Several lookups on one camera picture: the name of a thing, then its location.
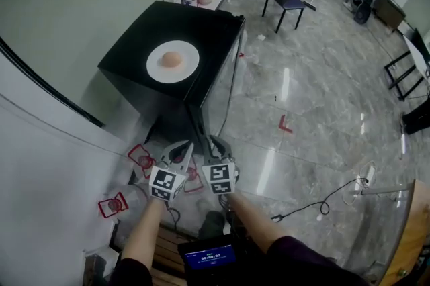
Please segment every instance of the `forearm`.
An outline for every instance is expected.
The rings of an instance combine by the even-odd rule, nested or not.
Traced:
[[[264,253],[278,238],[288,235],[280,225],[267,217],[241,194],[228,194],[227,198],[253,241]]]
[[[122,258],[140,261],[151,269],[159,224],[165,205],[160,199],[151,198],[138,225],[133,229],[122,252]]]

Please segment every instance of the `chair leg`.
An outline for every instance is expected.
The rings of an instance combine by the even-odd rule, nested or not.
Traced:
[[[284,19],[285,12],[286,12],[286,9],[284,9],[284,11],[282,12],[281,19],[280,19],[280,21],[279,21],[279,23],[278,23],[278,25],[277,25],[277,27],[276,27],[276,31],[275,31],[275,33],[277,33],[277,31],[279,31],[279,30],[280,30],[281,23],[282,23],[282,20]]]
[[[302,14],[303,14],[303,9],[300,10],[300,14],[298,15],[296,27],[294,28],[295,30],[297,30],[297,27],[298,27],[298,24],[300,22],[300,19],[302,18]]]
[[[266,3],[264,5],[264,9],[263,9],[263,15],[261,17],[264,17],[264,14],[266,12],[266,8],[267,8],[267,4],[269,3],[269,0],[266,0]]]

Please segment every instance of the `timer screen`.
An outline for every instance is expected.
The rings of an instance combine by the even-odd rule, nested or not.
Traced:
[[[236,256],[231,244],[203,251],[185,254],[187,262],[193,269],[217,267],[236,262]]]

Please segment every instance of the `sleeve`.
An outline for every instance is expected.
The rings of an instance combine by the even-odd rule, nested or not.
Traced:
[[[267,257],[276,269],[288,265],[291,271],[301,276],[303,282],[317,285],[324,280],[329,285],[368,285],[358,275],[342,269],[293,237],[276,240],[267,251]]]
[[[148,268],[131,258],[121,260],[112,273],[109,286],[153,286]]]

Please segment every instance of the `marble floor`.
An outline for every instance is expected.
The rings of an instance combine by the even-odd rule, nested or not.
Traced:
[[[424,99],[400,102],[383,72],[406,50],[402,36],[373,16],[358,25],[342,0],[314,0],[316,12],[305,9],[297,30],[298,11],[287,12],[276,34],[282,10],[271,0],[261,17],[264,1],[226,0],[221,7],[246,18],[244,57],[221,133],[241,168],[238,189],[273,216],[320,201],[360,173],[365,176],[371,162],[372,187],[415,178],[430,183],[430,130],[408,137],[406,155],[400,154],[399,114]],[[412,63],[406,58],[393,72],[399,75]],[[402,86],[418,77],[413,73]],[[426,92],[421,84],[411,97]],[[283,115],[288,132],[279,129]],[[201,165],[201,156],[196,162]],[[279,224],[348,269],[386,262],[404,202],[367,196],[348,206],[341,192],[328,202],[327,216],[314,206]],[[180,197],[174,207],[182,214],[179,227],[194,233],[206,209],[219,209],[207,188]],[[171,222],[169,214],[165,221]]]

